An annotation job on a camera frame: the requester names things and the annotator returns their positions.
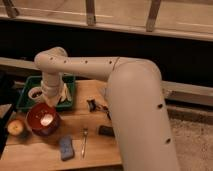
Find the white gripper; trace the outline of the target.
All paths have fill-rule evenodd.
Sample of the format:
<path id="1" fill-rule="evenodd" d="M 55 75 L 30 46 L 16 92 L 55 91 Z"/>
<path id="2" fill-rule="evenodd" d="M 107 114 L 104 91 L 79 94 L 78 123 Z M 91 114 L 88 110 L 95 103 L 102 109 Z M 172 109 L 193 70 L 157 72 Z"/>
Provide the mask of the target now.
<path id="1" fill-rule="evenodd" d="M 56 102 L 53 98 L 48 98 L 48 97 L 55 97 L 59 94 L 60 92 L 60 85 L 57 86 L 47 86 L 46 84 L 42 84 L 41 85 L 42 88 L 42 92 L 45 96 L 45 102 L 50 106 L 50 107 L 54 107 L 56 105 Z M 59 98 L 59 102 L 64 102 L 66 100 L 66 93 L 65 93 L 65 88 L 63 88 L 60 98 Z"/>

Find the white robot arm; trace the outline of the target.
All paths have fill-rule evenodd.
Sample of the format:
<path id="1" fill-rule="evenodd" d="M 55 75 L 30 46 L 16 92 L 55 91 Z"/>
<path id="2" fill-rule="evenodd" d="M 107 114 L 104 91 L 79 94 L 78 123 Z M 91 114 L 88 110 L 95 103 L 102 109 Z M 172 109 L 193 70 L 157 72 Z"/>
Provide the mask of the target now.
<path id="1" fill-rule="evenodd" d="M 61 47 L 38 53 L 47 97 L 59 93 L 61 75 L 102 80 L 124 171 L 180 171 L 160 70 L 150 60 L 69 57 Z"/>

